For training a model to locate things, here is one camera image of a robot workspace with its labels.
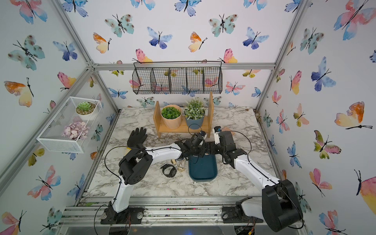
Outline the teal storage box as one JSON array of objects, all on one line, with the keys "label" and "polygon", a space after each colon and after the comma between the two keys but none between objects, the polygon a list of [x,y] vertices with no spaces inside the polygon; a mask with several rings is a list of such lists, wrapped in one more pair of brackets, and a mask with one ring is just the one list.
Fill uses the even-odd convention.
[{"label": "teal storage box", "polygon": [[191,156],[189,159],[189,176],[195,182],[209,182],[217,177],[218,169],[215,155],[203,157]]}]

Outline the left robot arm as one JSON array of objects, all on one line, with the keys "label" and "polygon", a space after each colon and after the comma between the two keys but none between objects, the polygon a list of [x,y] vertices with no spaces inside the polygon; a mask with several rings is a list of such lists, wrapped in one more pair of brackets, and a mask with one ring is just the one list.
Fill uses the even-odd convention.
[{"label": "left robot arm", "polygon": [[127,141],[130,151],[119,162],[120,185],[110,207],[116,213],[125,211],[129,207],[129,199],[134,186],[145,177],[151,165],[199,155],[206,137],[207,134],[200,131],[184,141],[152,148],[144,147],[144,142],[147,139],[145,128],[133,130]]}]

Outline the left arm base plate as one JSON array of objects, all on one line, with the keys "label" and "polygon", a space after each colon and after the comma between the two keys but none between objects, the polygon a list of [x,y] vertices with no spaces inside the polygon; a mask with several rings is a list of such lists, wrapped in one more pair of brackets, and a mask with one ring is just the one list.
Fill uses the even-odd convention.
[{"label": "left arm base plate", "polygon": [[144,212],[145,209],[139,207],[128,207],[122,212],[115,212],[113,207],[108,207],[104,210],[100,223],[104,225],[138,225],[142,223]]}]

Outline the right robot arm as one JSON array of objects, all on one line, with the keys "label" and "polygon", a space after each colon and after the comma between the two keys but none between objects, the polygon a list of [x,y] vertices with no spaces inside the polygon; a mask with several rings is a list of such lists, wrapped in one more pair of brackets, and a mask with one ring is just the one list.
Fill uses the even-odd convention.
[{"label": "right robot arm", "polygon": [[213,129],[214,142],[207,144],[207,151],[220,154],[224,164],[242,173],[261,192],[261,199],[249,198],[240,202],[240,211],[247,217],[264,220],[274,232],[292,228],[304,216],[294,185],[289,180],[281,180],[269,174],[251,160],[249,152],[237,148],[231,131],[223,131],[219,126]]}]

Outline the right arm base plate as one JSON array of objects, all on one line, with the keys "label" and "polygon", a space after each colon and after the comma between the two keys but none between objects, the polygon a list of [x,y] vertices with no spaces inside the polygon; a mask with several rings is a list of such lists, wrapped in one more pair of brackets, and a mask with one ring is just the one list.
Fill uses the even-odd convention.
[{"label": "right arm base plate", "polygon": [[221,219],[223,223],[263,223],[260,218],[247,216],[240,206],[222,207]]}]

